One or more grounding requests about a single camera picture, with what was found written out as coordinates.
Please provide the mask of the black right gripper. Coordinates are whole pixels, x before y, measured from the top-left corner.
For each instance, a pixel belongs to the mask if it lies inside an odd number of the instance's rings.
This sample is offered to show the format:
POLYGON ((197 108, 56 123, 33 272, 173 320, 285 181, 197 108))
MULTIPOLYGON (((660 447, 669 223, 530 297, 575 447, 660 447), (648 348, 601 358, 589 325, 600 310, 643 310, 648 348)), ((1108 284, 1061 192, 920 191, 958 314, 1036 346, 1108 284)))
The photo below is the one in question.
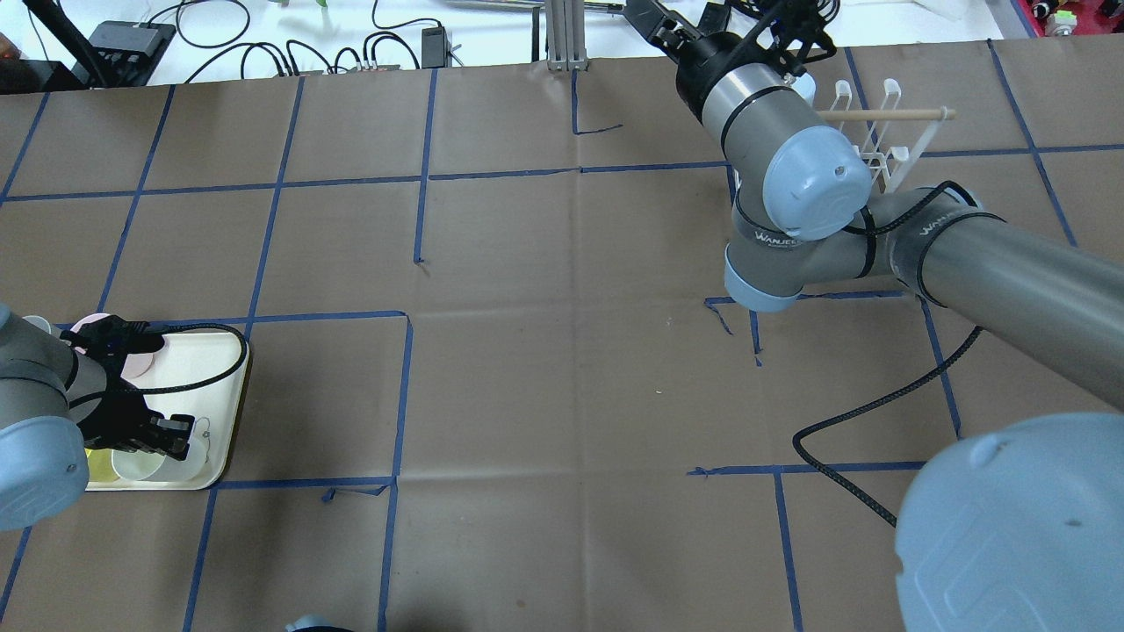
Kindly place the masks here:
POLYGON ((835 55, 827 26, 834 1, 722 1, 717 16, 703 18, 697 35, 679 47, 682 75, 718 76, 761 63, 781 76, 800 76, 807 65, 835 55))

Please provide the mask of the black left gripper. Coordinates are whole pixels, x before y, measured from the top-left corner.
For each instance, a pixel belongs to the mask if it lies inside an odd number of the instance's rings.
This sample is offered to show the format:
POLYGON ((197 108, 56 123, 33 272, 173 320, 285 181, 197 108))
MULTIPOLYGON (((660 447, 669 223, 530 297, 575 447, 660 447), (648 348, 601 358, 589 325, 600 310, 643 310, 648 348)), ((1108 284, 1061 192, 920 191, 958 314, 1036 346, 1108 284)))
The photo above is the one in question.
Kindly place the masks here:
POLYGON ((153 410, 140 392, 110 392, 79 421, 83 446, 166 455, 181 463, 190 452, 196 417, 153 410))

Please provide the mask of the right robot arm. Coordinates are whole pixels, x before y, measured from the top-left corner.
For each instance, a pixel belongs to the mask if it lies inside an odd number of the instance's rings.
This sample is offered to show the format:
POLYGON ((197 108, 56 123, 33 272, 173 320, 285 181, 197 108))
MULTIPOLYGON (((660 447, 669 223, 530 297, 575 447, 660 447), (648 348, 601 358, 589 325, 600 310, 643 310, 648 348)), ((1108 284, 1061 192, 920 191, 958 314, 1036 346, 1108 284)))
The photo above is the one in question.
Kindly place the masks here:
POLYGON ((1120 631, 1121 267, 988 213, 966 188, 874 193, 870 168, 791 85, 836 51, 835 1, 736 1, 746 35, 705 31, 629 1, 644 39, 677 64, 677 91, 738 173, 725 287, 783 312, 812 283, 892 276, 971 320, 969 336, 898 391, 792 437, 805 463, 895 529, 910 631, 1120 631), (931 383, 984 332, 1112 413, 1052 413, 960 440, 923 464, 894 513, 804 440, 931 383))

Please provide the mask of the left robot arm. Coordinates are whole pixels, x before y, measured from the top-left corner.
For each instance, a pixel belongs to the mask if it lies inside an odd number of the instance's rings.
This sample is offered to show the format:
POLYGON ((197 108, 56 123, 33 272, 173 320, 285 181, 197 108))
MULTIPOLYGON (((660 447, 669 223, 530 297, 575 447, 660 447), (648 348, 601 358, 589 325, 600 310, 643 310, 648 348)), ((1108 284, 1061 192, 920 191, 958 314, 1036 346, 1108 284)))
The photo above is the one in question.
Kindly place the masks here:
POLYGON ((194 419, 153 410, 123 376, 127 356, 163 345, 145 320, 110 315, 53 334, 1 308, 1 529, 31 527, 76 503, 88 449, 189 455, 194 419))

